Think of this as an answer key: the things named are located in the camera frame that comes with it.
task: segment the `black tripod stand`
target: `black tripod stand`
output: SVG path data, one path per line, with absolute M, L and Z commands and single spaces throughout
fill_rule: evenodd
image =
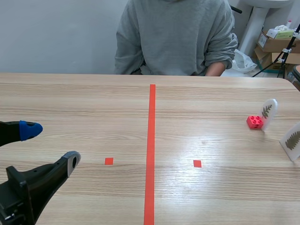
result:
M 285 49 L 282 50 L 281 54 L 274 60 L 274 62 L 272 62 L 266 68 L 264 68 L 261 71 L 259 71 L 253 77 L 256 77 L 261 72 L 265 71 L 267 68 L 269 68 L 270 66 L 274 65 L 275 63 L 277 63 L 279 61 L 279 62 L 281 62 L 281 65 L 280 65 L 280 69 L 279 69 L 277 77 L 279 77 L 280 72 L 283 70 L 283 78 L 285 78 L 285 64 L 286 64 L 286 60 L 287 60 L 287 57 L 289 56 L 289 54 L 292 51 L 292 47 L 293 47 L 294 41 L 295 41 L 296 37 L 299 35 L 299 31 L 300 31 L 300 24 L 299 24 L 299 27 L 297 28 L 296 32 L 293 33 L 292 39 L 291 39 L 289 45 L 287 46 L 287 48 L 285 48 Z

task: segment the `fern leaf picture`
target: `fern leaf picture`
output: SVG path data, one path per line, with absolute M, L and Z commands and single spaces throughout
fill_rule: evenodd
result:
M 298 142 L 300 141 L 300 131 L 297 131 L 291 135 L 289 139 L 285 142 L 285 145 L 290 149 L 293 150 Z
M 263 108 L 263 111 L 262 111 L 262 116 L 267 119 L 268 116 L 269 116 L 269 111 L 270 109 L 272 108 L 272 105 L 268 105 L 266 106 L 265 108 Z

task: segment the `red toy block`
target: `red toy block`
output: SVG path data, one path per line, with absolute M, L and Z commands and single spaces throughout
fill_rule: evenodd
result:
M 263 127 L 263 121 L 259 116 L 249 116 L 247 124 L 250 129 L 260 129 Z
M 113 158 L 105 158 L 104 165 L 113 165 Z
M 202 167 L 201 160 L 194 160 L 194 167 L 199 167 L 199 168 L 201 168 L 201 167 Z

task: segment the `plastic bag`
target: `plastic bag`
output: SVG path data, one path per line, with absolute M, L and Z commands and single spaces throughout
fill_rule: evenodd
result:
M 249 73 L 254 70 L 257 65 L 251 58 L 239 50 L 235 50 L 234 60 L 232 61 L 232 68 L 242 73 Z

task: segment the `sink pedestal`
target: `sink pedestal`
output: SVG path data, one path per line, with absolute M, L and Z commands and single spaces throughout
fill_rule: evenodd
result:
M 252 56 L 268 11 L 269 8 L 253 8 L 252 15 L 239 46 L 239 50 L 242 53 L 250 57 Z

